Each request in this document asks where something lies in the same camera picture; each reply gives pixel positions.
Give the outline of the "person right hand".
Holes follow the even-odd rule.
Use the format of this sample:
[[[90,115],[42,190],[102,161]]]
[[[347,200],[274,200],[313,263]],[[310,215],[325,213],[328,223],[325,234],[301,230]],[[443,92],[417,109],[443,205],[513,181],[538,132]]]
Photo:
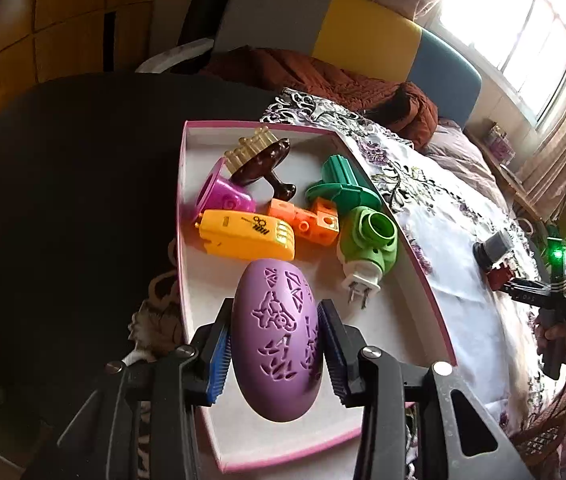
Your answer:
[[[534,320],[534,336],[537,341],[537,354],[542,354],[551,341],[563,341],[566,346],[566,323],[544,328],[540,318],[536,318]]]

